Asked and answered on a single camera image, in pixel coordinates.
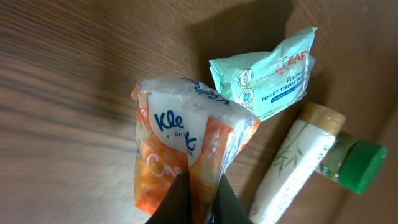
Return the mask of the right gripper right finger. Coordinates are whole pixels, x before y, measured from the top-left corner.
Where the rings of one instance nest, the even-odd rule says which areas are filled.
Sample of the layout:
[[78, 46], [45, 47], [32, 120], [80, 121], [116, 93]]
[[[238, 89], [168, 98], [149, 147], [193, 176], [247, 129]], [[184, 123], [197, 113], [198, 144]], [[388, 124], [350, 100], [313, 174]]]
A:
[[214, 224], [252, 224], [224, 174], [221, 176], [213, 201], [211, 222]]

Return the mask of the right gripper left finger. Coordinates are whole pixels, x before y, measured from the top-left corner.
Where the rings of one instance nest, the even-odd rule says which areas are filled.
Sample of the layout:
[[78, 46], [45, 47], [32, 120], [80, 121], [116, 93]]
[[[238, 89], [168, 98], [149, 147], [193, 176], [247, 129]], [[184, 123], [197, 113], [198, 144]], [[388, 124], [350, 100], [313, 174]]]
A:
[[146, 224], [190, 223], [189, 172], [178, 174], [155, 213]]

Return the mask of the orange tissue pack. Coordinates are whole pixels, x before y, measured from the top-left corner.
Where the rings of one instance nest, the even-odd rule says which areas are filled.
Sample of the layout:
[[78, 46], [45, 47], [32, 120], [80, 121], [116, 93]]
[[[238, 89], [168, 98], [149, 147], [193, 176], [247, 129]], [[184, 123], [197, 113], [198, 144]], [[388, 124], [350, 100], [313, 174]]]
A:
[[142, 80], [132, 92], [138, 143], [134, 200], [153, 214], [177, 175], [190, 175], [194, 216], [205, 218], [221, 176], [259, 126], [259, 118], [204, 83]]

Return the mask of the white tube gold cap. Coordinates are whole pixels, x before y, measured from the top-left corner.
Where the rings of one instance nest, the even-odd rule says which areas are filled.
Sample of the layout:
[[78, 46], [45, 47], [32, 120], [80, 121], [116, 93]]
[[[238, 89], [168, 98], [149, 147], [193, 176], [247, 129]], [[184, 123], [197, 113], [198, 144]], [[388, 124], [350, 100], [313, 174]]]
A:
[[308, 102], [293, 123], [258, 186], [249, 212], [253, 223], [274, 224], [334, 145], [345, 116]]

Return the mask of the teal wipes pack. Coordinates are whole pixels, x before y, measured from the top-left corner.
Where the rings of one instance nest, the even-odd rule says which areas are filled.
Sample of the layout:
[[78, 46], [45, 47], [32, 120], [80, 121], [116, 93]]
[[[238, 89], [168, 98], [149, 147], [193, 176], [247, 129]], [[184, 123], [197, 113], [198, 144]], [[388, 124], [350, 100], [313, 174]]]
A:
[[271, 52], [210, 60], [215, 88], [265, 121], [306, 95], [315, 59], [310, 55], [317, 28], [283, 40]]

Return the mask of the green lid jar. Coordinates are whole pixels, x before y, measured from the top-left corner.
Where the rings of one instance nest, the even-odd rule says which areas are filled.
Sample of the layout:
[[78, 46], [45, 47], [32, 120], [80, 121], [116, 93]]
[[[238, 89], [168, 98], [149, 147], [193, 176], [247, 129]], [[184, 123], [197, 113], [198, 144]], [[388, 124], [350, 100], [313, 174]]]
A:
[[363, 194], [378, 175], [386, 156], [386, 147], [340, 131], [315, 171], [352, 192]]

